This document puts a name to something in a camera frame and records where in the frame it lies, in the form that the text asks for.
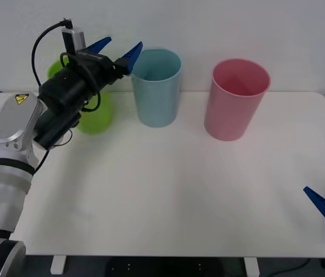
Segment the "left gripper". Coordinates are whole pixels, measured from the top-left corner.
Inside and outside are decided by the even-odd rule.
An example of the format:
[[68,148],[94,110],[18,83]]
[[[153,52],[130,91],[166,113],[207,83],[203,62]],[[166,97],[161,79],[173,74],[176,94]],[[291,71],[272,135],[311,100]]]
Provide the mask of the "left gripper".
[[113,63],[107,56],[98,54],[111,40],[111,37],[105,37],[91,44],[86,48],[89,53],[77,51],[70,54],[70,71],[75,78],[71,82],[75,85],[73,91],[101,91],[106,85],[131,74],[143,43],[139,42]]

